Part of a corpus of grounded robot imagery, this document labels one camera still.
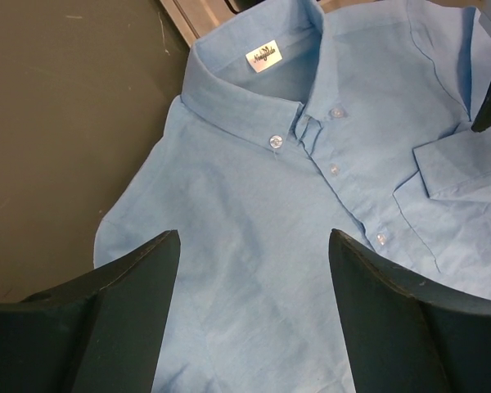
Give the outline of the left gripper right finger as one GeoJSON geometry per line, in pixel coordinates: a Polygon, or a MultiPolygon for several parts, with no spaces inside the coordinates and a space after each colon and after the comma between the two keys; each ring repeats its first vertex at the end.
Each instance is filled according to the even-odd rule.
{"type": "Polygon", "coordinates": [[[491,392],[491,300],[414,273],[334,229],[329,262],[358,392],[491,392]]]}

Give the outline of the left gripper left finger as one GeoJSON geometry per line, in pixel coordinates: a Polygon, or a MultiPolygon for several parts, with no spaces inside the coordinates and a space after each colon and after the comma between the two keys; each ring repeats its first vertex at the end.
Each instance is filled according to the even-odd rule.
{"type": "Polygon", "coordinates": [[[178,271],[161,233],[127,255],[0,304],[0,392],[148,392],[178,271]]]}

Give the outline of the light blue button shirt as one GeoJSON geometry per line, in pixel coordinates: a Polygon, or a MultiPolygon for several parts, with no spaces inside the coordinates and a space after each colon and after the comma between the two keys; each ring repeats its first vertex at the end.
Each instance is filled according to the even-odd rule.
{"type": "Polygon", "coordinates": [[[354,390],[334,228],[491,299],[491,78],[474,7],[266,1],[196,41],[94,264],[178,231],[155,392],[354,390]]]}

